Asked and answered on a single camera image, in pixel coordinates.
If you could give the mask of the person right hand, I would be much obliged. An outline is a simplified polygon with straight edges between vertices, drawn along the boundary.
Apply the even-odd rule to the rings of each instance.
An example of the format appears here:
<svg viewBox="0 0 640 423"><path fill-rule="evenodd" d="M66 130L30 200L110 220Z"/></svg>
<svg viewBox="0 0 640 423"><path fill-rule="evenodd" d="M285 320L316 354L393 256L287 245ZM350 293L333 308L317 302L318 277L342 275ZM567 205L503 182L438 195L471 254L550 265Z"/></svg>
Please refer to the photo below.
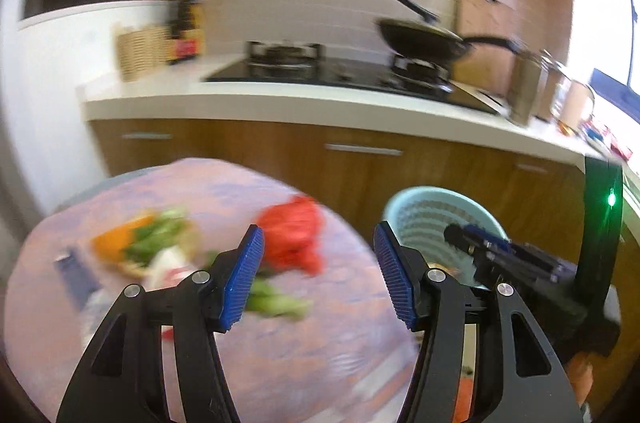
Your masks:
<svg viewBox="0 0 640 423"><path fill-rule="evenodd" d="M589 355L578 353L564 367L570 386L573 388L576 401L582 406L593 385L593 367Z"/></svg>

